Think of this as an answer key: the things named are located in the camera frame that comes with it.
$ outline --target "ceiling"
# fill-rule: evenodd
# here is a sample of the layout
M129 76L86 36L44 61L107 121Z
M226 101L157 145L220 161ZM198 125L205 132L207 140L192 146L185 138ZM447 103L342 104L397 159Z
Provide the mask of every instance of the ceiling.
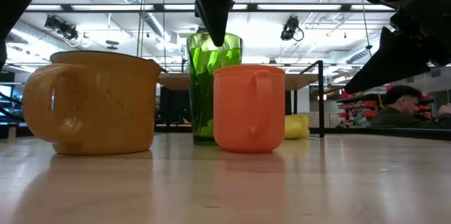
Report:
M195 0L143 0L146 4L193 4ZM239 3L323 3L323 4L361 4L362 0L235 0ZM124 0L33 0L32 4L123 4ZM178 46L184 46L186 37L194 33L201 24L193 13L152 13L165 31L178 33ZM44 23L48 15L57 15L60 19L77 26L80 42L66 44L61 35L49 32ZM282 41L280 33L286 20L296 15L302 23L305 38L301 42ZM377 45L378 36L383 26L389 26L391 13L367 13L368 36L373 45ZM157 47L156 35L144 24L143 36L138 34L140 17L136 13L24 13L17 31L31 39L29 49L33 51L34 60L27 60L16 55L10 56L9 63L35 63L42 58L43 63L53 49L43 49L42 42L58 50L93 49L106 51L106 40L119 42L117 52L154 58L164 63L181 63L182 54L178 49ZM233 12L229 14L227 31L243 39L243 63L268 63L276 58L278 63L313 63L318 59L324 63L345 63L347 58L362 51L366 46L366 30L363 13L291 13L291 12ZM138 46L142 38L142 49ZM354 63L363 64L369 59L364 56ZM169 67L171 71L181 71L181 66ZM340 67L329 68L326 74L340 77Z

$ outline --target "dark hair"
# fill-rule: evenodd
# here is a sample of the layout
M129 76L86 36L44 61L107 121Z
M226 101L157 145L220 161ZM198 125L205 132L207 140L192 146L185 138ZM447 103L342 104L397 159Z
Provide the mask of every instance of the dark hair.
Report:
M410 86L394 86L392 89L387 91L385 94L385 105L394 104L399 98L403 96L416 97L418 100L421 99L421 91Z

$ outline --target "mug handle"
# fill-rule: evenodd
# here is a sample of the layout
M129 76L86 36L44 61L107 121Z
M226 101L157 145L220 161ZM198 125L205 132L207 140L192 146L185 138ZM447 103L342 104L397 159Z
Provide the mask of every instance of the mug handle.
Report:
M255 135L261 130L265 130L270 122L271 92L273 83L271 73L268 70L257 70L254 72L254 80L256 84L256 108L257 118L252 122L249 129L251 135Z
M28 78L23 92L23 116L33 134L51 143L76 143L77 134L82 128L80 123L58 118L53 110L53 95L58 79L75 78L79 86L85 88L82 81L87 69L84 66L53 64L37 69Z

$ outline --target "white ceiling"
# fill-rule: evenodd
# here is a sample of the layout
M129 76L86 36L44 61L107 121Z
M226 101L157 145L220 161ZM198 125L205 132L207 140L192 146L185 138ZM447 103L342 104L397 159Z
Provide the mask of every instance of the white ceiling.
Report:
M195 0L145 0L148 4L193 4ZM354 3L360 4L362 0L235 0L238 3ZM32 4L116 4L123 0L33 0ZM117 52L137 55L137 38L139 17L136 13L112 13L109 29L109 17L105 13L52 13L65 21L77 25L77 30L86 33L90 43L89 48L78 46L76 49L106 50L105 41L114 39L121 44ZM297 15L301 23L305 38L297 46L294 41L280 40L282 26L290 15ZM377 40L380 29L388 26L391 13L367 13L367 27L370 38ZM154 13L156 19L166 30L178 32L186 38L201 23L193 13ZM41 30L44 28L46 13L24 13L21 21L31 27ZM338 27L339 20L345 19ZM364 47L366 32L362 13L230 13L227 31L243 38L243 61L253 63L267 63L267 58L282 58L282 63L311 63L316 59L323 59L326 63L339 61L351 50ZM145 25L144 36L145 57L157 58L163 61L165 51L155 47L155 36ZM63 41L56 33L49 35ZM166 51L167 61L180 62L180 52Z

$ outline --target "man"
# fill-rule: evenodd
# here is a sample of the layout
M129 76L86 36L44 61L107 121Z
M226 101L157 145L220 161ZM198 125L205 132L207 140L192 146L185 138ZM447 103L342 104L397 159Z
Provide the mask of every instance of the man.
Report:
M371 126L398 128L451 129L451 106L441 106L435 122L414 118L421 92L409 86L395 86L385 95L385 108L371 121Z

